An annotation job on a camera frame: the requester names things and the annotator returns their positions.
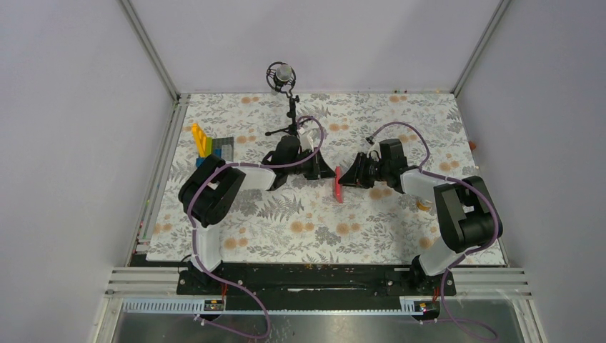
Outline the grey microphone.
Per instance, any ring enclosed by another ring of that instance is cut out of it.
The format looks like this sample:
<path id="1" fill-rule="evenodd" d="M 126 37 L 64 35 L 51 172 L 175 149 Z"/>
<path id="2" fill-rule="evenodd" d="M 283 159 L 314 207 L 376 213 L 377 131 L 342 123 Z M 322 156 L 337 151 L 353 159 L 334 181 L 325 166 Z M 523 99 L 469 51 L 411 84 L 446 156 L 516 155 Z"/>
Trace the grey microphone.
<path id="1" fill-rule="evenodd" d="M 270 89 L 286 94 L 291 92 L 296 84 L 296 73 L 293 68 L 284 62 L 276 61 L 266 70 L 266 82 Z"/>

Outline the red pill organizer box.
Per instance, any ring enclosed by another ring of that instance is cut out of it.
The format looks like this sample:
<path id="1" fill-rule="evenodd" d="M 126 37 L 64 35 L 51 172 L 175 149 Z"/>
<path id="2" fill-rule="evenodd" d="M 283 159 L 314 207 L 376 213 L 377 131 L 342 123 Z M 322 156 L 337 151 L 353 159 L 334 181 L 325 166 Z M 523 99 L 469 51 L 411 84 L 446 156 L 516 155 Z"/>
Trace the red pill organizer box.
<path id="1" fill-rule="evenodd" d="M 334 178 L 334 196 L 339 204 L 344 202 L 342 195 L 342 185 L 339 183 L 342 177 L 342 169 L 340 166 L 335 168 L 335 178 Z"/>

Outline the floral patterned mat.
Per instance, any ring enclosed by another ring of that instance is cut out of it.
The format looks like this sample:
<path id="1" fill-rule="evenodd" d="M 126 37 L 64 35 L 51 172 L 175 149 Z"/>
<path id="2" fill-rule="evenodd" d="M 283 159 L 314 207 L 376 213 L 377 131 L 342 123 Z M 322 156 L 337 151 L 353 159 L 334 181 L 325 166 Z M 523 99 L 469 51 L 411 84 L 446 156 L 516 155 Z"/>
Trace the floral patterned mat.
<path id="1" fill-rule="evenodd" d="M 279 141 L 266 131 L 288 123 L 288 101 L 270 94 L 193 94 L 177 142 L 172 167 L 146 258 L 177 262 L 192 250 L 192 227 L 178 200 L 195 169 L 192 124 L 213 138 L 234 137 L 234 158 L 258 163 Z M 478 172 L 462 117 L 451 94 L 303 94 L 300 116 L 322 126 L 324 160 L 348 169 L 366 138 L 399 139 L 410 164 L 462 179 Z M 219 223 L 226 262 L 406 264 L 439 238 L 436 212 L 383 183 L 371 189 L 345 188 L 342 204 L 331 179 L 290 176 L 273 192 L 238 193 Z"/>

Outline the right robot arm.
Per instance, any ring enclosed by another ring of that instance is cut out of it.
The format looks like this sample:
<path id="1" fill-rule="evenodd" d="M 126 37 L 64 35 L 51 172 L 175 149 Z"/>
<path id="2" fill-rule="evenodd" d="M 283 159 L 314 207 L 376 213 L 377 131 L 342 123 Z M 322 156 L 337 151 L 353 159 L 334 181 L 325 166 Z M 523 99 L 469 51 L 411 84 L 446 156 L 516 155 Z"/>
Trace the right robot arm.
<path id="1" fill-rule="evenodd" d="M 416 293 L 428 294 L 466 253 L 494 244 L 502 235 L 502 222 L 481 177 L 459 180 L 420 171 L 408 163 L 398 139 L 383 140 L 378 147 L 377 156 L 358 153 L 338 182 L 364 189 L 385 182 L 400 194 L 433 204 L 440 238 L 412 260 L 407 278 Z"/>

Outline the black microphone tripod stand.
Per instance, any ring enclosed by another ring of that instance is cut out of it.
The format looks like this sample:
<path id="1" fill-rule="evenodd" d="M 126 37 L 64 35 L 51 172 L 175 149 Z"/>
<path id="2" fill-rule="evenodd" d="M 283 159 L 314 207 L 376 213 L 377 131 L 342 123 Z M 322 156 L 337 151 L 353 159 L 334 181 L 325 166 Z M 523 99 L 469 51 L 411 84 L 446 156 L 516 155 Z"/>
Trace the black microphone tripod stand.
<path id="1" fill-rule="evenodd" d="M 264 133 L 265 136 L 271 136 L 274 134 L 284 133 L 290 136 L 298 136 L 299 125 L 297 123 L 297 103 L 300 102 L 300 98 L 298 95 L 293 96 L 292 93 L 286 93 L 287 98 L 289 100 L 289 110 L 287 112 L 287 117 L 291 119 L 291 123 L 284 128 L 276 129 L 274 131 L 266 131 Z"/>

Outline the grey lego baseplate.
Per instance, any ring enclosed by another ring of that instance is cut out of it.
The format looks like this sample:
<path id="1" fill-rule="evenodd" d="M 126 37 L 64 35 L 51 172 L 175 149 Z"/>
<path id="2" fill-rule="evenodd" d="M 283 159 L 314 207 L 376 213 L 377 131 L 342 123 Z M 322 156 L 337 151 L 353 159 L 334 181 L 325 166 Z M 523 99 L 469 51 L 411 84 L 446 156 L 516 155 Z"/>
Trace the grey lego baseplate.
<path id="1" fill-rule="evenodd" d="M 234 161 L 234 137 L 213 138 L 211 153 L 225 161 Z"/>

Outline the yellow lego block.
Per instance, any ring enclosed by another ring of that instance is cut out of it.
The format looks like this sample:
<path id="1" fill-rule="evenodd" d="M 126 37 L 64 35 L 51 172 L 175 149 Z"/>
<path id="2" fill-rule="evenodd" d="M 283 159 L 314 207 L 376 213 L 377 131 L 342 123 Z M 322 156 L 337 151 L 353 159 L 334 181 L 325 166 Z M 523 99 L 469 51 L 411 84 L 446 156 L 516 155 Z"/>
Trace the yellow lego block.
<path id="1" fill-rule="evenodd" d="M 197 123 L 192 124 L 192 136 L 200 158 L 206 158 L 212 153 L 212 138 L 208 137 Z"/>

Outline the white pill bottle orange label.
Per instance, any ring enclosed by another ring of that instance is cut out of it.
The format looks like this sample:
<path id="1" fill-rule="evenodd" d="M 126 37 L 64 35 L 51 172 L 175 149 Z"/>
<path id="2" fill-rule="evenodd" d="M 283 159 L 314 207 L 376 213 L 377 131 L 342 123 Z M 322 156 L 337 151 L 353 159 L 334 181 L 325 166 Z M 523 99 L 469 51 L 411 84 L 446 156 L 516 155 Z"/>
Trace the white pill bottle orange label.
<path id="1" fill-rule="evenodd" d="M 433 203 L 429 200 L 418 197 L 416 200 L 416 206 L 419 210 L 428 212 L 432 209 Z"/>

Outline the blue lego block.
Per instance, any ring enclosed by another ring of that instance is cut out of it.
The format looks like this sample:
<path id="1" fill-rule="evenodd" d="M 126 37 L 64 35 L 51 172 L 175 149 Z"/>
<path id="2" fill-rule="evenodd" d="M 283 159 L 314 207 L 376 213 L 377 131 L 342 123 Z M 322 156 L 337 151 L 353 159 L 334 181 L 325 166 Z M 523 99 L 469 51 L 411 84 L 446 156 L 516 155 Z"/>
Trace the blue lego block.
<path id="1" fill-rule="evenodd" d="M 195 167 L 199 168 L 206 160 L 207 157 L 197 157 L 195 160 Z"/>

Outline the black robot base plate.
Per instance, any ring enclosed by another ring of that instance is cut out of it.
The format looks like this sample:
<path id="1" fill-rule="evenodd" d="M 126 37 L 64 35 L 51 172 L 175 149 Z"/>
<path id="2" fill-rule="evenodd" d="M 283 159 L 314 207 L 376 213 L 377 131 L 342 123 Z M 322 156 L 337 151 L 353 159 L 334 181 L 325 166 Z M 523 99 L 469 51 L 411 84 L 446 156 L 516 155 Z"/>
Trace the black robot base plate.
<path id="1" fill-rule="evenodd" d="M 222 262 L 212 272 L 216 277 L 262 292 L 292 290 L 351 290 L 394 296 L 433 297 L 457 294 L 454 278 L 422 277 L 408 265 L 380 264 L 259 264 Z"/>

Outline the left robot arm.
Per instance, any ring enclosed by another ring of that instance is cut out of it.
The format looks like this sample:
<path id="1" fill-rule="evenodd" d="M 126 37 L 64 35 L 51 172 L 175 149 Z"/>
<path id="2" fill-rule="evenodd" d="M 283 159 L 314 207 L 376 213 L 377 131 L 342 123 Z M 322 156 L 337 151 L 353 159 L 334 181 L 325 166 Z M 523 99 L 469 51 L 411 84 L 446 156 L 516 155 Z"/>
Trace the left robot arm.
<path id="1" fill-rule="evenodd" d="M 337 173 L 323 159 L 309 136 L 284 136 L 260 164 L 230 162 L 209 155 L 186 180 L 178 195 L 192 223 L 192 253 L 188 272 L 203 293 L 217 291 L 222 276 L 216 268 L 222 263 L 219 247 L 222 221 L 240 191 L 274 191 L 290 175 L 307 180 L 331 179 Z"/>

